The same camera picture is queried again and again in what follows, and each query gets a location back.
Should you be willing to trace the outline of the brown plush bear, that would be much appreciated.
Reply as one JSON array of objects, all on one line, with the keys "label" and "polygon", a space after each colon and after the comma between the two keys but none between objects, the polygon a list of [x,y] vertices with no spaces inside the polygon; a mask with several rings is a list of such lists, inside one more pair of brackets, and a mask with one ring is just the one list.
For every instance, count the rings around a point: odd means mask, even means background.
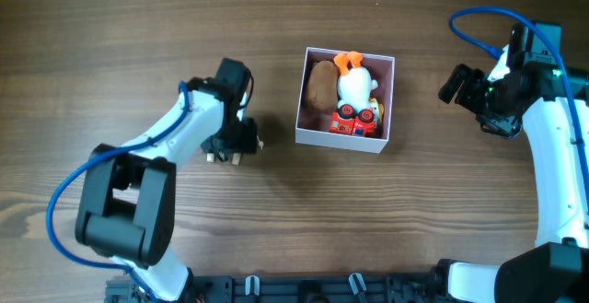
[{"label": "brown plush bear", "polygon": [[312,66],[303,94],[306,108],[325,113],[337,109],[339,70],[332,61],[320,61]]}]

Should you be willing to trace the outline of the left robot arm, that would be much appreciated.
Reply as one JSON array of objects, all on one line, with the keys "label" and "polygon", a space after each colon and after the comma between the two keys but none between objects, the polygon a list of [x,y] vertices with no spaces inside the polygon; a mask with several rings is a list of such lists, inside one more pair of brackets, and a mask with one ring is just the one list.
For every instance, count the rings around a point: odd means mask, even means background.
[{"label": "left robot arm", "polygon": [[180,83],[177,103],[145,133],[91,154],[75,238],[122,267],[148,302],[196,299],[191,270],[169,246],[177,172],[198,150],[233,164],[256,153],[257,124],[245,115],[253,83],[243,63],[225,58],[215,76]]}]

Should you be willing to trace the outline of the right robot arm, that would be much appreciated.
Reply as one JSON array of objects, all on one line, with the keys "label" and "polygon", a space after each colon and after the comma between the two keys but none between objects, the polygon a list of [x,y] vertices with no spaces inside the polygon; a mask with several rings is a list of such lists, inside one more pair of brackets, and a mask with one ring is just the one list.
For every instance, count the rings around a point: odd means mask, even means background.
[{"label": "right robot arm", "polygon": [[559,67],[560,35],[557,24],[516,23],[490,73],[460,64],[438,93],[474,113],[487,134],[527,136],[538,203],[534,249],[499,266],[450,262],[450,298],[588,299],[588,73]]}]

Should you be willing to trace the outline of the red toy fire truck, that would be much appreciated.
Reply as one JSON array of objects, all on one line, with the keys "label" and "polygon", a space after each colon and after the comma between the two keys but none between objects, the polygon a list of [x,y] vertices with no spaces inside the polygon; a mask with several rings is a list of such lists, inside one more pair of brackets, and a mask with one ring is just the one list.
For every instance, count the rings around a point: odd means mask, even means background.
[{"label": "red toy fire truck", "polygon": [[352,105],[341,105],[332,113],[329,131],[334,134],[372,136],[377,127],[377,118],[372,110],[357,111]]}]

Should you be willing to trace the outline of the white wooden rattle drum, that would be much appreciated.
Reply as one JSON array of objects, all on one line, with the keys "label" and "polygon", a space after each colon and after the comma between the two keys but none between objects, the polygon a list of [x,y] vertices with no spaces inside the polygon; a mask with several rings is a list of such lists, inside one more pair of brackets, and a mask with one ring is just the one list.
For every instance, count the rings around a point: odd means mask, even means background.
[{"label": "white wooden rattle drum", "polygon": [[[261,140],[258,140],[258,148],[262,149],[264,147],[264,143]],[[240,160],[242,158],[241,153],[234,153],[232,155],[231,164],[238,166],[240,164]]]}]

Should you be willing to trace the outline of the white plush chicken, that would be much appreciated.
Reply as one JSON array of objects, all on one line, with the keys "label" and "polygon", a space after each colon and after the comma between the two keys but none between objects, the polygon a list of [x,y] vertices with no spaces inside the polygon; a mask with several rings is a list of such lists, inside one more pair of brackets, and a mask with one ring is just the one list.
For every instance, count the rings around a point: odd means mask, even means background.
[{"label": "white plush chicken", "polygon": [[378,82],[372,78],[367,68],[362,66],[363,56],[356,51],[340,52],[333,62],[340,71],[337,82],[339,109],[351,105],[355,114],[362,110],[371,110],[378,124],[382,123],[384,105],[380,104],[371,93],[378,88]]}]

